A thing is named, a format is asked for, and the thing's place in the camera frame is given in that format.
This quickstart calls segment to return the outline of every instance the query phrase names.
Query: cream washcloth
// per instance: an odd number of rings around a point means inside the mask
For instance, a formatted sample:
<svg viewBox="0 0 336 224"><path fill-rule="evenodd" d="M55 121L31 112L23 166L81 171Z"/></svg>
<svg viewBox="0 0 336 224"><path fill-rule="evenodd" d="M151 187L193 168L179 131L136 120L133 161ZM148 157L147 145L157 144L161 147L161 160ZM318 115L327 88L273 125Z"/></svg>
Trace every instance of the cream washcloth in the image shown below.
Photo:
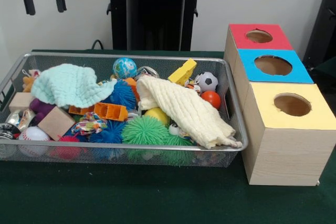
<svg viewBox="0 0 336 224"><path fill-rule="evenodd" d="M160 107L199 145L207 149L216 145L242 146L230 139L235 130L194 90L152 76L140 77L136 88L141 110Z"/></svg>

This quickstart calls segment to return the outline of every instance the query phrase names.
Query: wire mesh basket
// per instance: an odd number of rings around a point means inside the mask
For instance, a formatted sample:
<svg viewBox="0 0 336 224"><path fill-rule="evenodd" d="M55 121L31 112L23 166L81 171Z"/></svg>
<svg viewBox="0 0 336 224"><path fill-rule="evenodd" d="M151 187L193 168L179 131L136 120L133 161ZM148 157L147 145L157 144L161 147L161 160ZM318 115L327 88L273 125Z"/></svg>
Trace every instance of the wire mesh basket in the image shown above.
<svg viewBox="0 0 336 224"><path fill-rule="evenodd" d="M9 104L16 92L22 91L22 69L46 70L63 63L91 67L97 80L108 79L112 65L119 55L90 55L32 52L20 57L0 84L0 91L5 95L0 111L0 123L4 123L10 114ZM128 56L137 66L149 66L155 69L160 78L168 76L179 68L188 58ZM106 143L74 143L55 141L20 141L0 137L0 160L28 162L72 162L72 163L107 163L107 164L143 164L174 166L216 166L227 167L239 151L246 148L248 138L238 105L237 94L228 64L221 59L193 58L197 62L193 77L209 71L218 78L217 93L222 98L219 110L224 121L235 130L235 139L241 141L241 148L218 146L207 150L200 146L161 146L129 145ZM22 150L40 150L43 155L27 155Z"/></svg>

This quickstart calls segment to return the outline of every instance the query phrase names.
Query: baseball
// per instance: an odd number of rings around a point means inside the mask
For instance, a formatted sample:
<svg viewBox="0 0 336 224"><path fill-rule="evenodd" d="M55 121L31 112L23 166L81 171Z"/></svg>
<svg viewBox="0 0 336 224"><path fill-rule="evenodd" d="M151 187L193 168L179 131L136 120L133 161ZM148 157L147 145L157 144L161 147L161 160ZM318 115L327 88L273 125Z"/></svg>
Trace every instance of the baseball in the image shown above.
<svg viewBox="0 0 336 224"><path fill-rule="evenodd" d="M39 127L29 127L19 136L19 140L49 141L49 136ZM41 157L48 150L48 146L19 145L18 149L27 157Z"/></svg>

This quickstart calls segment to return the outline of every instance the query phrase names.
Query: orange ball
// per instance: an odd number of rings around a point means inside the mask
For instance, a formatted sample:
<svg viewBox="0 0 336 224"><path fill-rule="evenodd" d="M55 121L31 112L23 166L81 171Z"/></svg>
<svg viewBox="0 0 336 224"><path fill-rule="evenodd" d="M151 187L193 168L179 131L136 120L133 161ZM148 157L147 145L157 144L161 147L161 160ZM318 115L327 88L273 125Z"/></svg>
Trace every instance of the orange ball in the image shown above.
<svg viewBox="0 0 336 224"><path fill-rule="evenodd" d="M221 98L219 94L214 91L205 91L201 97L203 100L209 102L213 107L219 110L221 107Z"/></svg>

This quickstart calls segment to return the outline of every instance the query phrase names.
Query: light blue washcloth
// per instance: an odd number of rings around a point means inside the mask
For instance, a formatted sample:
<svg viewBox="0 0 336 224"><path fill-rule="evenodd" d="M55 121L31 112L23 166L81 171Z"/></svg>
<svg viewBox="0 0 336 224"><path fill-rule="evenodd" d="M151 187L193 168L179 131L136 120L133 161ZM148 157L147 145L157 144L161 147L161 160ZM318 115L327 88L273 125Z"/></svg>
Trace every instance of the light blue washcloth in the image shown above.
<svg viewBox="0 0 336 224"><path fill-rule="evenodd" d="M43 71L34 81L31 94L58 107L73 105L87 108L106 99L113 92L116 82L112 80L100 86L92 68L62 64Z"/></svg>

